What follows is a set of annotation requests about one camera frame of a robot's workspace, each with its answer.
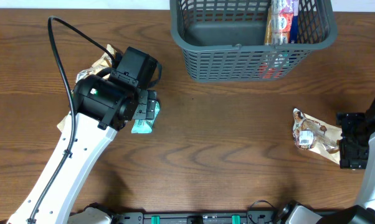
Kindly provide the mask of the teal wet wipes pack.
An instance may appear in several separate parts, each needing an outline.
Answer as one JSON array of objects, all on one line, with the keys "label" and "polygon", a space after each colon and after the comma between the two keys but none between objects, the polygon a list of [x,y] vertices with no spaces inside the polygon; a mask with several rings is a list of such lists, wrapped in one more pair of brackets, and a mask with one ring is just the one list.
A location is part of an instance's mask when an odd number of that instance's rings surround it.
[{"label": "teal wet wipes pack", "polygon": [[154,108],[154,118],[149,120],[136,119],[135,123],[131,129],[132,134],[150,134],[153,131],[153,125],[156,121],[156,118],[160,112],[160,104],[156,102]]}]

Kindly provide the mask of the beige nut snack bag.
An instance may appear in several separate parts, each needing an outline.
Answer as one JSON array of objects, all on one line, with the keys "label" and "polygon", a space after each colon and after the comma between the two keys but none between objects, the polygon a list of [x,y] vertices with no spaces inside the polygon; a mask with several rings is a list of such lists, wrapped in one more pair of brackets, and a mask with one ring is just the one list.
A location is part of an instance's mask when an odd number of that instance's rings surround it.
[{"label": "beige nut snack bag", "polygon": [[292,134],[296,147],[319,154],[339,165],[341,128],[305,114],[298,108],[293,109],[293,119]]}]

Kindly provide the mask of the grey plastic basket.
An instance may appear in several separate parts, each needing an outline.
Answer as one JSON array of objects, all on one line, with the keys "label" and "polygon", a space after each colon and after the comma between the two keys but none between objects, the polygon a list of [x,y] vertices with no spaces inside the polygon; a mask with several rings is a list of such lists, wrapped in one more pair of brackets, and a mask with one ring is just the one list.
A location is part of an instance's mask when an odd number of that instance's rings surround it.
[{"label": "grey plastic basket", "polygon": [[284,77],[338,30],[330,0],[299,0],[283,44],[265,43],[270,1],[170,0],[171,35],[197,82],[262,81]]}]

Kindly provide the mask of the orange capped snack tube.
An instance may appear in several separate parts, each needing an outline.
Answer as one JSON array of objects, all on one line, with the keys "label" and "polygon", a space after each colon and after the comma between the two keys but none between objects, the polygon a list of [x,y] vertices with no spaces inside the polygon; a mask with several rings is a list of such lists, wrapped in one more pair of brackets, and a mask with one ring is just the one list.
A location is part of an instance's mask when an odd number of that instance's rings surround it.
[{"label": "orange capped snack tube", "polygon": [[[268,8],[267,14],[267,26],[265,31],[264,45],[272,44],[272,6]],[[276,52],[269,52],[264,55],[263,62],[259,66],[258,72],[264,79],[280,78],[282,71],[279,69],[279,62],[277,59]]]}]

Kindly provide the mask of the tissue pack multipack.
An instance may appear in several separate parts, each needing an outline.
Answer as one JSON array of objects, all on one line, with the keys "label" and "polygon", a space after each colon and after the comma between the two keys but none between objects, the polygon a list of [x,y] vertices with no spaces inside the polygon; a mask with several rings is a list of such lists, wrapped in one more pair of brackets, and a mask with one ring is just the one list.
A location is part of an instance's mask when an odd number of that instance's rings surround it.
[{"label": "tissue pack multipack", "polygon": [[298,42],[298,0],[271,0],[271,44],[296,44]]}]

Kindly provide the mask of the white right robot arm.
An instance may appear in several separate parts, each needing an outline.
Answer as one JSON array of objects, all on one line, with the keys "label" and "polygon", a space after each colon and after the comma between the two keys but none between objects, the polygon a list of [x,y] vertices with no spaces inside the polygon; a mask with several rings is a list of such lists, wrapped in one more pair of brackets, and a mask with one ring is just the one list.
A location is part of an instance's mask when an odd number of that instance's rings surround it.
[{"label": "white right robot arm", "polygon": [[365,113],[338,113],[336,124],[342,128],[340,167],[365,170],[354,205],[321,216],[300,203],[288,203],[272,223],[375,224],[375,98]]}]

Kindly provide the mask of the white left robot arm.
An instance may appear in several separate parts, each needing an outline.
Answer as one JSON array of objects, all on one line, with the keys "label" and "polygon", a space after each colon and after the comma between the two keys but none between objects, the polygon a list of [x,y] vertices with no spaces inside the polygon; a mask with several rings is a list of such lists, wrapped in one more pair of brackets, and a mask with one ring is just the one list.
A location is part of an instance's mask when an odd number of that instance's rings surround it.
[{"label": "white left robot arm", "polygon": [[157,84],[113,73],[89,75],[74,88],[75,110],[38,181],[9,223],[66,223],[90,171],[132,119],[153,119]]}]

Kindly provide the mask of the crumpled beige snack bag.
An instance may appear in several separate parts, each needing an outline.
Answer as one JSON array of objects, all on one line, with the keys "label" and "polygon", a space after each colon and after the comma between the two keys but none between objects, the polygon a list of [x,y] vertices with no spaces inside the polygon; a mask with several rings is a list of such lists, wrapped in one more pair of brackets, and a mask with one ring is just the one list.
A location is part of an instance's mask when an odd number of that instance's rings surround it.
[{"label": "crumpled beige snack bag", "polygon": [[[114,56],[115,58],[115,54],[118,52],[117,50],[115,50],[115,48],[113,48],[112,45],[110,44],[107,44],[107,50],[112,54],[112,56]],[[112,61],[110,59],[110,57],[104,53],[100,59],[98,59],[96,62],[94,62],[92,64],[92,66],[88,69],[85,69],[85,70],[82,70],[81,72],[79,72],[77,74],[77,77],[76,77],[76,81],[75,83],[77,83],[79,80],[85,78],[86,76],[89,76],[89,75],[97,75],[98,72],[100,72],[101,70],[103,70],[104,68],[108,68],[108,67],[111,67],[112,66]],[[109,78],[109,74],[105,75],[103,78],[104,79],[108,79]]]}]

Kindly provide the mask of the beige brown nut bag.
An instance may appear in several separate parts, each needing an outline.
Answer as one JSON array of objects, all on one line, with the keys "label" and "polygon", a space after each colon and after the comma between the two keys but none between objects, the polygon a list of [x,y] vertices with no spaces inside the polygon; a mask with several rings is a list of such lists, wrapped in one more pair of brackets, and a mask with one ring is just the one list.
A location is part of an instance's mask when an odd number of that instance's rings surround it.
[{"label": "beige brown nut bag", "polygon": [[57,129],[62,133],[65,127],[65,124],[67,122],[67,118],[69,115],[66,115],[58,124],[57,124]]}]

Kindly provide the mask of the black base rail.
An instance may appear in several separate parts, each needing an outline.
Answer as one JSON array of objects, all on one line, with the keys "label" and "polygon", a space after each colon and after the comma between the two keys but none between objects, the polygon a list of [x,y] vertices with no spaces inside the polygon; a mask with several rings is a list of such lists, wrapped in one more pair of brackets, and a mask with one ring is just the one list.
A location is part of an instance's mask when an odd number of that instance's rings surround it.
[{"label": "black base rail", "polygon": [[246,212],[217,212],[217,213],[144,213],[126,212],[115,213],[97,203],[90,204],[80,213],[69,216],[67,224],[255,224],[283,223],[292,204],[286,204],[277,210],[250,207]]}]

